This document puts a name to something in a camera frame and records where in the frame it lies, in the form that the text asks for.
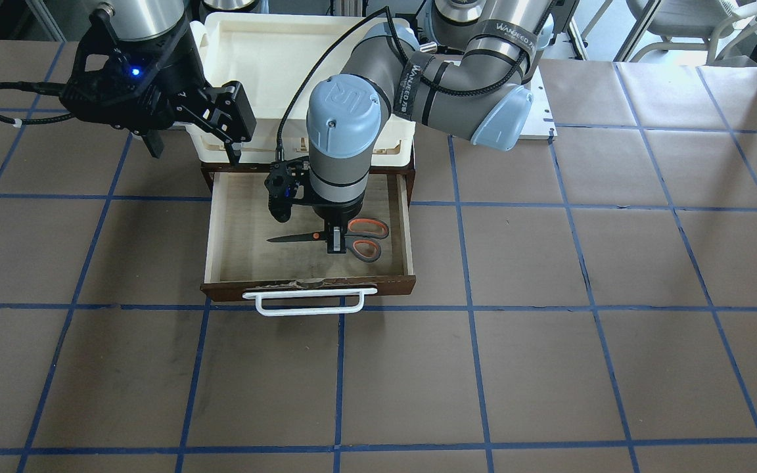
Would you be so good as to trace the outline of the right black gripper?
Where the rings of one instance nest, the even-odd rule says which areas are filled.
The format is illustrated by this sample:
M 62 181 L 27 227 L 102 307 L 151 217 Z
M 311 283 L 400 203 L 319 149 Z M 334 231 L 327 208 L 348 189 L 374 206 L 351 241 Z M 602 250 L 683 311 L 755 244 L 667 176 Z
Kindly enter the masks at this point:
M 178 120 L 223 143 L 229 163 L 240 162 L 256 118 L 239 81 L 207 87 L 197 44 L 184 10 L 93 10 L 61 104 L 82 121 L 142 132 L 160 159 L 159 129 Z

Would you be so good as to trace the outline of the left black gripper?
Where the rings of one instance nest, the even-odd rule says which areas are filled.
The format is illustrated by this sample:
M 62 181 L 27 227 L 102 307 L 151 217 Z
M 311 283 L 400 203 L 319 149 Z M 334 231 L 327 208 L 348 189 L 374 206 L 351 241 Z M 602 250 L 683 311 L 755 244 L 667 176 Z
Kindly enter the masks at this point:
M 345 254 L 346 249 L 346 225 L 356 218 L 363 207 L 364 197 L 356 198 L 349 202 L 322 201 L 312 204 L 313 212 L 319 218 L 324 219 L 325 244 L 328 254 Z

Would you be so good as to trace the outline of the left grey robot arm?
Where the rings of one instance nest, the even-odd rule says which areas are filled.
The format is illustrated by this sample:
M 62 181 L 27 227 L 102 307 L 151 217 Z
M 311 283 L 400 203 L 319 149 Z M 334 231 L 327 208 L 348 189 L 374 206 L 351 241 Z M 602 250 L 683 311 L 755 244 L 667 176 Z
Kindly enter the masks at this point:
M 439 42 L 459 63 L 419 50 L 411 30 L 387 21 L 367 30 L 340 73 L 310 94 L 308 189 L 331 254 L 360 212 L 373 150 L 391 116 L 506 152 L 531 114 L 539 48 L 553 1 L 447 1 L 430 10 Z

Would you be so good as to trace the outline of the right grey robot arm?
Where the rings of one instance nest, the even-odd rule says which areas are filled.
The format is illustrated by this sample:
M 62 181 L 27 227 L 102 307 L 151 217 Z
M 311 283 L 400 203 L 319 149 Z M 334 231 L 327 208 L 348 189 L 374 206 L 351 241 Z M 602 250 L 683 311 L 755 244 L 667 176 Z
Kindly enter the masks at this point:
M 231 164 L 256 118 L 243 84 L 211 87 L 184 2 L 87 1 L 90 28 L 76 50 L 61 104 L 76 119 L 126 128 L 159 158 L 158 132 L 192 123 L 222 141 Z

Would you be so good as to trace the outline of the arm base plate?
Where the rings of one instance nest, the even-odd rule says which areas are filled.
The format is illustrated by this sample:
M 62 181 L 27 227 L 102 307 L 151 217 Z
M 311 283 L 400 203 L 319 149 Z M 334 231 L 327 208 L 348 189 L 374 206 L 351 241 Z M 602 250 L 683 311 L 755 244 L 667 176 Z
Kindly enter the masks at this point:
M 549 137 L 558 135 L 555 119 L 551 113 L 549 97 L 543 82 L 541 67 L 535 69 L 534 77 L 524 86 L 534 96 L 528 119 L 522 127 L 522 140 L 547 140 Z

